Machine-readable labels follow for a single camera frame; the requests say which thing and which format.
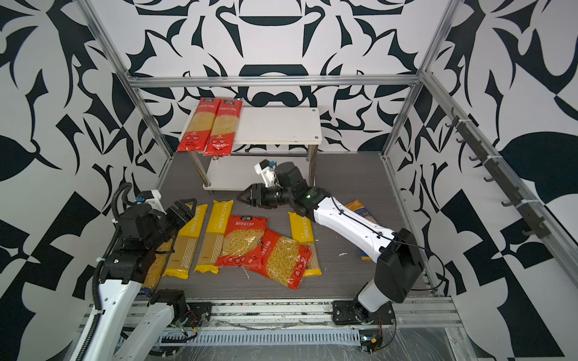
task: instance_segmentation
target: shelf top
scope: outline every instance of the shelf top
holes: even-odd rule
[[[318,108],[243,107],[233,144],[321,144],[322,139]]]

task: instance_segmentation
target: red pasta package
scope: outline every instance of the red pasta package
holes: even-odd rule
[[[221,256],[215,266],[261,266],[261,237],[267,229],[267,218],[250,215],[229,217]]]
[[[221,99],[201,98],[195,114],[188,124],[181,139],[177,152],[202,152],[207,146],[207,140],[213,129],[213,123],[217,114]]]
[[[221,100],[205,151],[206,156],[231,155],[242,104],[238,100]]]
[[[311,254],[311,248],[267,229],[261,240],[262,266],[251,270],[291,289],[297,289]]]

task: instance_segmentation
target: black mounting plate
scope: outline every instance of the black mounting plate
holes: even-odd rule
[[[356,318],[353,312],[353,305],[355,302],[351,301],[333,301],[333,322],[336,325],[359,325],[361,324]],[[384,325],[393,325],[393,307],[391,302],[387,302],[377,310],[377,315],[381,319],[381,323]],[[377,325],[379,322],[377,317],[369,323],[370,325]]]

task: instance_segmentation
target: pasta package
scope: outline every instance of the pasta package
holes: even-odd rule
[[[177,152],[202,152],[205,150],[220,103],[221,99],[201,98]]]
[[[195,255],[205,213],[208,205],[203,204],[195,209],[195,217],[181,228],[175,240],[175,252],[171,253],[166,263],[165,272],[162,276],[174,276],[184,280],[188,279],[188,271],[191,268],[192,257]]]
[[[267,229],[267,218],[250,215],[229,217],[221,256],[215,266],[261,266],[261,237]]]
[[[242,104],[243,102],[238,100],[221,100],[205,155],[231,155]]]
[[[164,242],[157,248],[157,252],[162,252],[161,254],[155,254],[155,260],[149,268],[149,272],[146,274],[146,278],[140,291],[139,296],[151,297],[154,290],[157,288],[158,280],[161,279],[162,270],[165,268],[166,259],[169,258],[168,252],[173,246],[173,240]]]
[[[294,240],[311,248],[311,258],[307,263],[307,268],[303,277],[320,276],[321,267],[319,266],[319,257],[317,256],[317,247],[313,238],[313,229],[311,221],[307,217],[301,217],[297,213],[289,212],[289,221],[291,223],[291,237]]]
[[[379,223],[377,223],[375,218],[371,215],[371,213],[367,210],[367,208],[365,208],[363,203],[361,203],[358,199],[349,203],[346,207],[350,211],[354,211],[355,213],[359,214],[363,218],[367,219],[369,222],[375,223],[377,225],[379,224]],[[367,253],[361,251],[361,259],[362,260],[371,260],[371,257]]]
[[[227,222],[231,215],[231,208],[233,201],[217,202],[213,201],[213,210],[209,218],[209,224],[203,238],[201,245],[201,253],[195,266],[195,271],[205,273],[211,271],[214,274],[218,273],[218,267],[215,266],[217,259],[221,255],[223,248],[223,238],[227,230]]]
[[[310,258],[311,248],[267,229],[261,240],[262,265],[249,269],[291,289],[297,289]]]

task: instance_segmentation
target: lower shelf tier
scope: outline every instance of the lower shelf tier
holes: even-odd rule
[[[293,162],[304,179],[309,178],[309,162],[305,157],[277,157],[274,155],[229,155],[217,160],[211,159],[207,178],[211,182],[208,191],[244,191],[253,183],[263,183],[263,178],[255,172],[255,164],[263,159],[281,164]]]

